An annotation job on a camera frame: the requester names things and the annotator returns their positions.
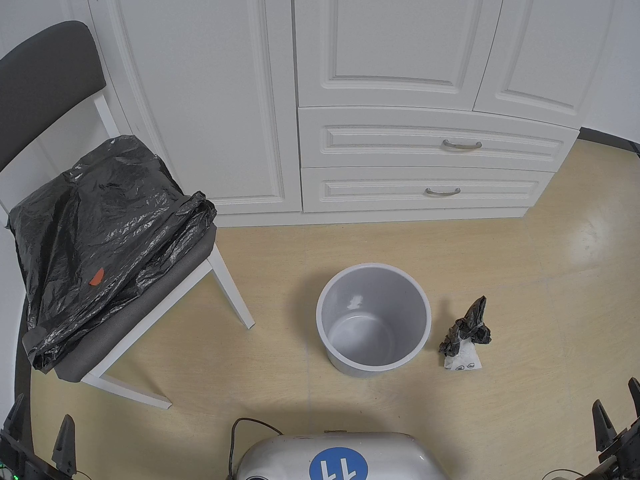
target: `cabinet base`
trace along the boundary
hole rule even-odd
[[[528,208],[437,208],[428,210],[372,210],[352,212],[274,212],[218,215],[220,228],[249,226],[293,226],[302,224],[347,224],[417,220],[487,219],[522,217]]]

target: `chair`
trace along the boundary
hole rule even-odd
[[[84,23],[66,21],[53,25],[16,46],[0,60],[0,170],[86,98],[92,98],[109,137],[119,136],[102,94],[105,86],[95,43]],[[220,256],[215,238],[216,228],[212,226],[162,279],[87,333],[54,367],[58,377],[168,409],[171,402],[164,396],[124,384],[105,372],[209,272],[213,272],[236,315],[251,329],[253,318]]]

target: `gray chair backrest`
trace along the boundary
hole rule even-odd
[[[64,21],[0,60],[0,171],[57,119],[106,85],[89,28]]]

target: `blue circle logo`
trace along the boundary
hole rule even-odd
[[[309,466],[311,480],[366,480],[368,473],[367,461],[351,448],[322,450]]]

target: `white chair leg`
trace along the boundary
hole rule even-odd
[[[231,274],[229,274],[227,265],[225,265],[224,260],[222,260],[222,256],[220,256],[220,251],[218,250],[217,245],[213,245],[213,251],[207,260],[213,269],[213,276],[215,276],[220,288],[222,288],[222,291],[227,296],[227,299],[231,303],[236,315],[238,315],[238,318],[242,320],[242,323],[247,329],[251,329],[255,322],[242,299],[242,295],[240,295],[238,288],[236,288],[236,283],[234,283],[234,280],[231,278]]]
[[[160,409],[169,409],[169,407],[171,407],[171,402],[168,398],[134,388],[129,384],[120,382],[105,374],[96,377],[91,373],[87,373],[87,375],[83,377],[82,382],[113,393],[114,395],[119,395],[136,402],[142,402],[143,404],[153,405],[153,407],[159,407]]]

